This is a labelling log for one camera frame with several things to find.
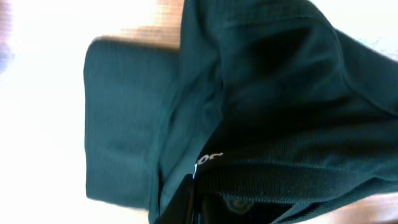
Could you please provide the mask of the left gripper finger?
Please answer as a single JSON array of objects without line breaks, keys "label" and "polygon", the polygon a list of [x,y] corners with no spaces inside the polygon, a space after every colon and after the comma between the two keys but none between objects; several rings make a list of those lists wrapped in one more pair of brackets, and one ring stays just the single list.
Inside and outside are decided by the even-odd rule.
[{"label": "left gripper finger", "polygon": [[155,224],[194,224],[195,223],[195,186],[191,174],[181,181],[164,212]]}]

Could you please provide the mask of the black t-shirt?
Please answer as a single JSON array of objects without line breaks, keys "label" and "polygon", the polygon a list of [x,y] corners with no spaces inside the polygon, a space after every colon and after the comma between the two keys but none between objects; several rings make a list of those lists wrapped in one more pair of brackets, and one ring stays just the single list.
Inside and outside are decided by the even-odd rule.
[{"label": "black t-shirt", "polygon": [[155,223],[296,223],[397,190],[397,63],[309,1],[186,1],[178,51],[98,39],[84,66],[86,195]]}]

